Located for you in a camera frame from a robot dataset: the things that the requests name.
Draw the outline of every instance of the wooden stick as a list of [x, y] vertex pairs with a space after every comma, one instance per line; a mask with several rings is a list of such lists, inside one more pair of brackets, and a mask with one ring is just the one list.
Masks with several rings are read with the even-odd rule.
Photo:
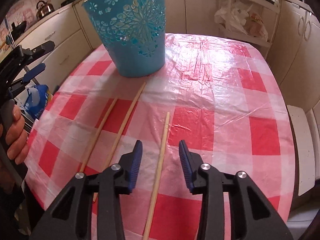
[[163, 160], [164, 160], [164, 152], [165, 152], [166, 144], [167, 144], [169, 120], [170, 120], [170, 113], [167, 112], [167, 115], [165, 117], [158, 166], [157, 166], [157, 170], [156, 170], [155, 183], [153, 184], [153, 190], [152, 190], [152, 195], [151, 195], [151, 200], [150, 200], [148, 218], [147, 218], [146, 227], [144, 229], [144, 235], [143, 235], [142, 240], [149, 239], [149, 234], [150, 234], [150, 229], [151, 229], [151, 224], [152, 224], [152, 219], [153, 219], [153, 213], [155, 211], [158, 190], [159, 190], [159, 185], [160, 185], [161, 171], [162, 171], [162, 165], [163, 165]]
[[85, 150], [85, 156], [84, 156], [84, 161], [81, 165], [81, 168], [80, 168], [80, 172], [83, 172], [84, 171], [84, 168], [87, 166], [87, 163], [88, 163], [88, 160], [90, 158], [90, 155], [91, 155], [91, 152], [94, 148], [94, 146], [96, 145], [96, 142], [98, 140], [98, 137], [101, 133], [101, 130], [104, 126], [104, 124], [106, 123], [106, 120], [111, 112], [111, 110], [113, 109], [113, 107], [115, 106], [116, 102], [117, 102], [118, 98], [115, 98], [113, 99], [111, 105], [109, 106], [108, 108], [108, 111], [106, 112], [105, 116], [103, 117], [99, 127], [98, 127], [98, 130], [96, 131], [96, 134], [94, 135], [94, 137], [90, 140], [88, 146], [86, 147], [86, 150]]
[[[137, 95], [135, 96], [134, 100], [132, 101], [132, 103], [131, 103], [131, 105], [130, 105], [130, 107], [129, 107], [129, 110], [128, 110], [127, 114], [125, 115], [125, 118], [124, 118], [124, 120], [123, 120], [123, 122], [122, 122], [122, 124], [121, 124], [121, 127], [120, 127], [119, 131], [118, 131], [117, 137], [116, 137], [116, 139], [115, 139], [115, 141], [114, 141], [114, 143], [113, 143], [111, 152], [110, 152], [110, 154], [107, 156], [107, 159], [106, 159], [106, 162], [105, 162], [105, 165], [104, 165], [103, 170], [105, 170], [106, 168], [108, 168], [108, 167], [110, 166], [112, 157], [113, 157], [113, 155], [114, 155], [114, 153], [115, 153], [115, 151], [116, 151], [116, 148], [117, 148], [117, 145], [118, 145], [118, 143], [119, 143], [119, 141], [120, 141], [120, 138], [121, 138], [122, 132], [123, 132], [123, 130], [124, 130], [124, 127], [126, 126], [128, 120], [129, 120], [129, 117], [130, 117], [130, 115], [131, 115], [131, 113], [132, 113], [132, 111], [133, 111], [133, 108], [134, 108], [134, 106], [136, 105], [136, 103], [137, 103], [137, 101], [138, 101], [138, 99], [139, 99], [139, 97], [140, 97], [140, 95], [141, 95], [141, 93], [142, 93], [145, 85], [146, 85], [146, 83], [144, 82], [144, 83], [142, 84], [142, 86], [140, 87], [140, 89], [139, 89]], [[94, 202], [97, 200], [97, 197], [98, 197], [98, 193], [95, 193], [95, 194], [93, 195], [93, 201], [94, 201]]]

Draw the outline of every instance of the kitchen wall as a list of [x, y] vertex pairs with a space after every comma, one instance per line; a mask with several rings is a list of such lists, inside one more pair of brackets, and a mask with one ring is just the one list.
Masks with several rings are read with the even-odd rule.
[[[9, 25], [11, 27], [11, 24], [14, 22], [17, 26], [22, 21], [27, 21], [27, 28], [30, 28], [33, 24], [35, 24], [38, 20], [36, 18], [36, 4], [39, 0], [19, 0], [17, 3], [15, 3], [10, 10], [7, 13], [7, 18]], [[61, 3], [64, 0], [44, 0], [48, 1], [53, 4], [54, 9], [60, 8]], [[8, 34], [4, 22], [0, 25], [0, 43], [5, 40], [6, 35]], [[9, 48], [8, 45], [5, 45], [1, 51], [0, 56], [2, 53], [4, 53]]]

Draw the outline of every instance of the stainless steel kettle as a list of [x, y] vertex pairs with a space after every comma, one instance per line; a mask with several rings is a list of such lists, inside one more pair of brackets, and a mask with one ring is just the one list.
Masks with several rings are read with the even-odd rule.
[[37, 3], [36, 7], [38, 9], [38, 12], [36, 14], [38, 20], [41, 20], [44, 16], [47, 16], [48, 14], [54, 12], [53, 5], [51, 3], [48, 3], [42, 0]]

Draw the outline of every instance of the cabinet door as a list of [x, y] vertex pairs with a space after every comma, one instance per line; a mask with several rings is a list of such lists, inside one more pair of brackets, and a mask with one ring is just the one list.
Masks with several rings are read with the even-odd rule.
[[89, 54], [90, 46], [79, 30], [58, 46], [44, 61], [45, 70], [36, 78], [46, 84], [50, 91], [61, 85], [73, 69]]
[[306, 10], [282, 1], [280, 19], [267, 62], [278, 83], [281, 84], [298, 52], [306, 24]]
[[186, 32], [186, 7], [185, 0], [165, 0], [165, 32]]
[[219, 25], [214, 22], [218, 0], [186, 0], [187, 33], [218, 36]]
[[19, 45], [24, 49], [33, 49], [44, 42], [53, 41], [57, 47], [80, 29], [76, 14], [70, 5], [32, 30]]
[[320, 98], [320, 24], [307, 17], [306, 31], [288, 74], [280, 85], [286, 104], [301, 107], [305, 112]]
[[78, 2], [74, 8], [75, 11], [78, 14], [79, 21], [82, 25], [82, 29], [84, 30], [85, 35], [87, 36], [87, 39], [89, 40], [89, 43], [93, 49], [96, 49], [102, 44], [102, 41], [99, 38], [99, 35], [97, 34], [96, 30], [94, 29], [87, 12], [82, 7], [82, 4], [86, 0], [82, 0]]

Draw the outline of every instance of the table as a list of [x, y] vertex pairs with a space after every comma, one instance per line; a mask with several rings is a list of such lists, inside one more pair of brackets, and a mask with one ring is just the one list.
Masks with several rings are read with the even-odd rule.
[[[90, 136], [118, 96], [85, 173], [102, 171], [144, 81], [147, 85], [112, 160], [116, 163], [121, 154], [131, 152], [137, 139], [143, 142], [136, 189], [121, 195], [127, 239], [140, 240], [143, 234], [166, 112], [171, 113], [170, 134], [151, 239], [193, 240], [196, 236], [201, 196], [192, 196], [186, 187], [178, 155], [181, 139], [221, 172], [246, 171], [287, 220], [294, 187], [294, 148], [286, 107], [267, 63], [249, 44], [185, 34], [166, 35], [166, 64], [148, 77], [121, 77], [103, 46], [70, 74], [28, 140], [26, 181], [44, 209], [78, 171]], [[227, 195], [225, 206], [225, 239], [230, 239]], [[93, 239], [96, 213], [94, 204]]]

